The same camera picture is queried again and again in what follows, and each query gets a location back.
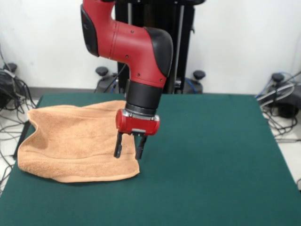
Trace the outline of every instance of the orange towel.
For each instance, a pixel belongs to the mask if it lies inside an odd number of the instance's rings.
[[[133,136],[124,135],[121,157],[113,156],[115,115],[124,106],[124,101],[110,101],[30,110],[28,117],[36,131],[20,145],[18,167],[63,183],[113,181],[137,175]]]

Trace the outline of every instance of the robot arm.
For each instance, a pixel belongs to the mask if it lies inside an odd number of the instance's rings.
[[[120,157],[122,134],[141,136],[136,149],[140,159],[147,136],[155,135],[156,115],[162,89],[169,75],[173,43],[170,35],[156,28],[141,28],[112,19],[112,0],[83,0],[81,19],[88,51],[125,63],[130,69],[125,109],[117,111],[118,139],[115,157]]]

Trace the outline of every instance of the table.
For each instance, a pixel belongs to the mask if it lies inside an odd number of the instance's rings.
[[[39,107],[122,98],[56,94]],[[160,130],[148,139],[134,178],[61,184],[15,166],[0,199],[0,225],[300,223],[301,195],[253,97],[164,95],[158,114]]]

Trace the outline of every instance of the white wall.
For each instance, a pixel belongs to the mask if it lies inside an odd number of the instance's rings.
[[[195,29],[186,74],[204,70],[205,92],[257,93],[273,72],[301,69],[300,0],[207,0]]]
[[[3,54],[29,86],[93,89],[97,66],[117,69],[87,52],[81,2],[0,0]],[[257,93],[273,72],[301,69],[300,0],[207,0],[195,29],[187,76],[204,70],[205,92]]]

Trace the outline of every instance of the black stand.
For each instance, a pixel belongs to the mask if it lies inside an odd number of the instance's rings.
[[[163,92],[183,91],[190,32],[193,27],[194,5],[205,0],[120,0],[115,6],[116,20],[139,27],[156,27],[166,30],[174,43],[174,57],[169,78]],[[123,64],[118,63],[118,71]],[[129,78],[128,68],[119,77],[124,92]]]

